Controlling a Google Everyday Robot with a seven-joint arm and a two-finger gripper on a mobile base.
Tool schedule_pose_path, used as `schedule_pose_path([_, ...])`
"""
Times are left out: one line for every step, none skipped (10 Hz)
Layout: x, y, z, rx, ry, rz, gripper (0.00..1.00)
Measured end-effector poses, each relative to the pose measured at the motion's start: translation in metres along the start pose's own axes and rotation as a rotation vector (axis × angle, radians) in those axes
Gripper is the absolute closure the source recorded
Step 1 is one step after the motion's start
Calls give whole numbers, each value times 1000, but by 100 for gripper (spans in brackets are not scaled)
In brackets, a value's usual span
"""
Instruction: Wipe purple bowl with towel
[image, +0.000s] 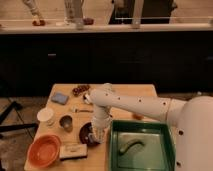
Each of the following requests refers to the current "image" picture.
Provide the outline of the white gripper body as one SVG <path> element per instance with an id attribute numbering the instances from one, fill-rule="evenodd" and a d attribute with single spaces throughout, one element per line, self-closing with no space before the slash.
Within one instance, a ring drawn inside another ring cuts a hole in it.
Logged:
<path id="1" fill-rule="evenodd" d="M 105 137 L 105 129 L 91 125 L 89 127 L 88 137 L 92 143 L 103 143 Z"/>

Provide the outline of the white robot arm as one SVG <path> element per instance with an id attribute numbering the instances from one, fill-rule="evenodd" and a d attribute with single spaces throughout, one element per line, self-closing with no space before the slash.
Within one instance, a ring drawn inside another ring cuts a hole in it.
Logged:
<path id="1" fill-rule="evenodd" d="M 111 123 L 115 107 L 167 123 L 177 128 L 174 171 L 213 171 L 213 97 L 189 101 L 117 94 L 109 83 L 90 91 L 92 128 L 97 142 Z"/>

